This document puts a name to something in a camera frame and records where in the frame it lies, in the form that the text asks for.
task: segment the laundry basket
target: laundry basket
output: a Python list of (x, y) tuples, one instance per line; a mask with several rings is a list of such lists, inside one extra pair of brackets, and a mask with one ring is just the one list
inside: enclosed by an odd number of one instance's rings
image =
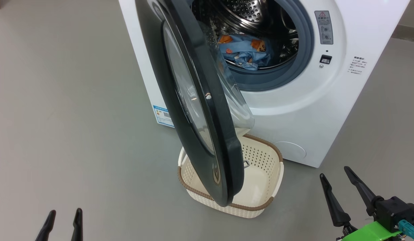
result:
[(272, 143), (260, 138), (244, 135), (239, 140), (244, 157), (244, 185), (230, 206), (219, 206), (208, 194), (183, 148), (179, 156), (179, 180), (196, 201), (230, 215), (255, 218), (278, 192), (283, 179), (283, 157)]

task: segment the brown basket rim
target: brown basket rim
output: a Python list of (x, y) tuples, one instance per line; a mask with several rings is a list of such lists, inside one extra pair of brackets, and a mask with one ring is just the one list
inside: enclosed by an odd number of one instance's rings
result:
[[(274, 151), (277, 153), (277, 155), (278, 155), (278, 160), (282, 163), (283, 162), (283, 155), (281, 154), (281, 152), (280, 152), (280, 150), (274, 145), (274, 144), (272, 144), (271, 142), (267, 142), (267, 141), (265, 141), (265, 140), (263, 140), (263, 139), (260, 139), (259, 137), (256, 137), (256, 136), (252, 136), (252, 135), (249, 135), (249, 134), (245, 134), (244, 135), (244, 137), (246, 137), (246, 138), (248, 138), (248, 139), (252, 139), (252, 140), (255, 140), (255, 141), (257, 141), (257, 142), (260, 142), (260, 143), (263, 143), (263, 144), (265, 144), (265, 145), (267, 145), (267, 146), (269, 146), (269, 147), (271, 147), (272, 149), (274, 149)], [(209, 200), (212, 200), (212, 201), (214, 201), (213, 200), (213, 198), (210, 196), (210, 195), (207, 195), (207, 194), (205, 194), (205, 193), (203, 193), (203, 192), (200, 192), (200, 191), (198, 191), (198, 190), (196, 190), (196, 189), (194, 189), (194, 188), (192, 188), (192, 187), (190, 187), (189, 185), (187, 185), (184, 181), (183, 181), (183, 178), (181, 177), (181, 166), (179, 166), (178, 168), (177, 168), (177, 171), (178, 171), (178, 176), (179, 176), (179, 181), (180, 181), (180, 183), (187, 189), (187, 190), (189, 190), (189, 191), (191, 191), (191, 192), (194, 192), (195, 194), (198, 194), (198, 195), (200, 195), (200, 196), (202, 196), (202, 197), (205, 197), (205, 198), (207, 198), (207, 199), (209, 199)], [(237, 209), (243, 209), (243, 210), (246, 210), (246, 211), (259, 211), (259, 210), (262, 210), (262, 209), (265, 209), (266, 207), (268, 207), (271, 203), (272, 203), (272, 201), (274, 200), (274, 197), (270, 197), (269, 199), (268, 199), (268, 201), (266, 201), (266, 203), (264, 203), (264, 204), (262, 204), (262, 205), (260, 205), (260, 206), (257, 206), (257, 207), (247, 207), (247, 206), (243, 206), (243, 205), (238, 205), (238, 204), (235, 204), (235, 203), (231, 203), (230, 204), (230, 207), (233, 207), (233, 208), (237, 208)]]

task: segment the laundry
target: laundry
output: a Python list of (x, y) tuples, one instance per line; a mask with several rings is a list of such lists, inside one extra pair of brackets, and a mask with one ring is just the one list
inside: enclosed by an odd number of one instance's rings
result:
[(218, 44), (225, 59), (234, 61), (246, 70), (267, 66), (274, 54), (267, 39), (246, 34), (222, 35)]

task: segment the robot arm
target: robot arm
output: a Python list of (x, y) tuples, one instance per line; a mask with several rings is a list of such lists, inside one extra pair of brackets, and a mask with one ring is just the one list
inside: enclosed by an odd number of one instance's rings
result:
[[(49, 233), (54, 228), (55, 215), (57, 215), (55, 210), (49, 212), (45, 224), (42, 229), (40, 229), (39, 235), (35, 241), (48, 241)], [(74, 230), (71, 241), (83, 241), (82, 209), (80, 208), (76, 210), (76, 215), (74, 215), (73, 227)]]
[(335, 227), (343, 226), (343, 236), (337, 241), (402, 241), (406, 235), (414, 239), (414, 204), (405, 203), (395, 196), (385, 200), (375, 195), (351, 168), (346, 166), (344, 170), (361, 195), (367, 214), (374, 217), (374, 222), (361, 229), (352, 226), (351, 218), (333, 195), (326, 176), (320, 174), (332, 223)]

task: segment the blue pillowcase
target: blue pillowcase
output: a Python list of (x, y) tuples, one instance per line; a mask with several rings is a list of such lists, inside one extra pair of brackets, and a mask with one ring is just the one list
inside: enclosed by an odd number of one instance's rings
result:
[(267, 66), (273, 56), (267, 39), (250, 35), (222, 35), (218, 44), (225, 59), (235, 62), (246, 70), (257, 70), (258, 67)]

